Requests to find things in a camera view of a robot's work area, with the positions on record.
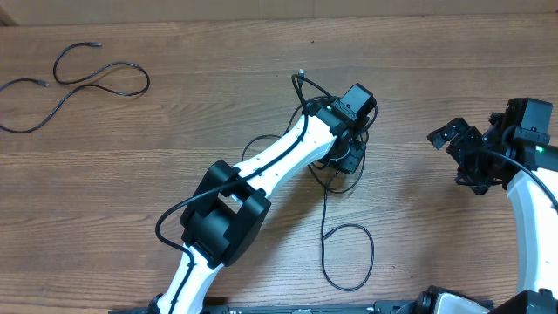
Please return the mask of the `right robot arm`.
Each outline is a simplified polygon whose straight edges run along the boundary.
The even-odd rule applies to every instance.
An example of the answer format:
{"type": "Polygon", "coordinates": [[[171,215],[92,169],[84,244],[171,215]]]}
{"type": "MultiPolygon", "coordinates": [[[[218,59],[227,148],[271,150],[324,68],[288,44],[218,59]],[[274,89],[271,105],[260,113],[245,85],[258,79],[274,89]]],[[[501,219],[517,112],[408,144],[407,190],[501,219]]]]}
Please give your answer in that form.
{"type": "Polygon", "coordinates": [[[432,286],[414,313],[555,313],[557,311],[557,148],[548,129],[551,103],[513,98],[492,113],[485,133],[455,118],[428,134],[457,162],[455,181],[484,195],[502,186],[514,212],[518,248],[515,296],[499,306],[432,286]]]}

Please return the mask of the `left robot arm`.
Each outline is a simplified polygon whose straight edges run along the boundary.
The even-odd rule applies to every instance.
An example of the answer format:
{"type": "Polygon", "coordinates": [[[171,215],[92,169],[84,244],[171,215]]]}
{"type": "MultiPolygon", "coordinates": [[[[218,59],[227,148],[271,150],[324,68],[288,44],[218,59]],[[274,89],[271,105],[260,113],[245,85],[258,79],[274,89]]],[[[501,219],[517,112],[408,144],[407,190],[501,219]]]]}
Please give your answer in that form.
{"type": "Polygon", "coordinates": [[[364,159],[364,135],[377,117],[377,101],[360,84],[342,97],[327,92],[301,100],[302,115],[256,156],[230,166],[215,162],[194,195],[173,206],[182,212],[181,243],[161,241],[182,253],[168,290],[147,307],[150,313],[199,313],[209,287],[255,240],[274,192],[312,163],[352,174],[364,159]]]}

